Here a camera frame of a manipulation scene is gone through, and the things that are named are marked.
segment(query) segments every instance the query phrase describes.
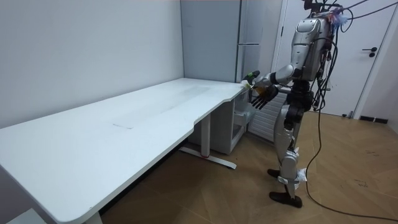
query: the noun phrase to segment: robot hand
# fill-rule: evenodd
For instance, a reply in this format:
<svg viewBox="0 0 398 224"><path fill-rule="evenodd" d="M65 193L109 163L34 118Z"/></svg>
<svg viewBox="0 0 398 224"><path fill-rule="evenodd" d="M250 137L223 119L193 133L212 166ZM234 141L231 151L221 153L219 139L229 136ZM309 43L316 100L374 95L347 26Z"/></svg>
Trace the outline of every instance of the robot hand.
<svg viewBox="0 0 398 224"><path fill-rule="evenodd" d="M279 89L277 85L265 85L267 82L264 83L264 80L267 80L266 77L268 77L269 74L261 77L259 77L259 75L260 71L258 70L249 73L243 78L242 84L245 85L246 88L251 90L254 89L258 93L258 96L251 101L251 104L256 109L261 110L268 102L278 95Z"/></svg>

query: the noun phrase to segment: humanoid robot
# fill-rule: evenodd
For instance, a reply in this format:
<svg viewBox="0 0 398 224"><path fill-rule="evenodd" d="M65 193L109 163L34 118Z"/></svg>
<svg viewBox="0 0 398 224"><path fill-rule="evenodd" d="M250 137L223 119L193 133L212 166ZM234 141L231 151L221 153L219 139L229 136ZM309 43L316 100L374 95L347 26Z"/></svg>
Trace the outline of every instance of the humanoid robot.
<svg viewBox="0 0 398 224"><path fill-rule="evenodd" d="M302 207L302 201L295 195L299 183L299 155L295 151L295 138L304 112L312 106L316 107L310 82L322 80L325 61L330 60L334 38L333 25L327 17L318 15L313 12L310 17L298 23L289 65L265 75L255 71L244 78L251 88L257 89L259 96L251 103L260 109L278 94L281 87L293 83L274 126L274 146L279 170L269 169L267 173L285 187L283 193L271 192L270 198L298 208Z"/></svg>

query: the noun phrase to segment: wooden floor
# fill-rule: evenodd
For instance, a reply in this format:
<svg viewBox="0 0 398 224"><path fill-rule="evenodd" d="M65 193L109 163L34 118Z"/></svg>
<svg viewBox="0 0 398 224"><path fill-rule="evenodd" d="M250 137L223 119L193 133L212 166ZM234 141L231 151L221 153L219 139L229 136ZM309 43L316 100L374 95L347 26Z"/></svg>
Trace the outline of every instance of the wooden floor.
<svg viewBox="0 0 398 224"><path fill-rule="evenodd" d="M398 135L384 124L322 115L323 148L309 170L310 192L346 212L398 218ZM307 113L298 137L299 168L318 149L317 114ZM303 208L268 198L283 191L268 168L277 168L272 146L247 134L230 156L236 170L176 152L103 216L113 223L392 223L348 217L314 204L302 184Z"/></svg>

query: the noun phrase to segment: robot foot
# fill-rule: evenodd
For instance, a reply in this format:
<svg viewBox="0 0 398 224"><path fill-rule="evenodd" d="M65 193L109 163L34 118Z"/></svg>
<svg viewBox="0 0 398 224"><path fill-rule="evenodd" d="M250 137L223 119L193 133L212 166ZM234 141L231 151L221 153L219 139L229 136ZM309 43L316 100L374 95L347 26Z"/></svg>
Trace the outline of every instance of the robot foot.
<svg viewBox="0 0 398 224"><path fill-rule="evenodd" d="M273 178L278 178L280 171L279 170L274 170L274 169L268 169L267 170L268 175L270 175Z"/></svg>
<svg viewBox="0 0 398 224"><path fill-rule="evenodd" d="M301 208L303 206L303 202L301 201L301 198L299 196L295 196L294 199L292 199L289 195L289 193L278 193L278 192L270 192L269 197L273 199L276 202L285 204L285 205L291 205L296 208Z"/></svg>

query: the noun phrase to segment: robot leg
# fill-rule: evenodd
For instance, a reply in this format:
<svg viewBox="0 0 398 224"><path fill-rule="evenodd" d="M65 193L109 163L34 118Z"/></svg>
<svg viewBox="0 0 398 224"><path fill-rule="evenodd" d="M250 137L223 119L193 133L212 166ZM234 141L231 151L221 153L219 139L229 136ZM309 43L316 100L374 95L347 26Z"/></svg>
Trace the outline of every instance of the robot leg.
<svg viewBox="0 0 398 224"><path fill-rule="evenodd" d="M295 138L294 127L291 130L285 128L285 118L289 110L290 105L282 106L282 109L275 122L274 128L274 144L279 161L279 170L268 170L268 174L277 178L278 181L285 185L284 193L271 192L270 198L276 202L295 206L297 208L302 207L302 201L300 197L295 195L295 184L297 178L297 163L298 154L294 151Z"/></svg>

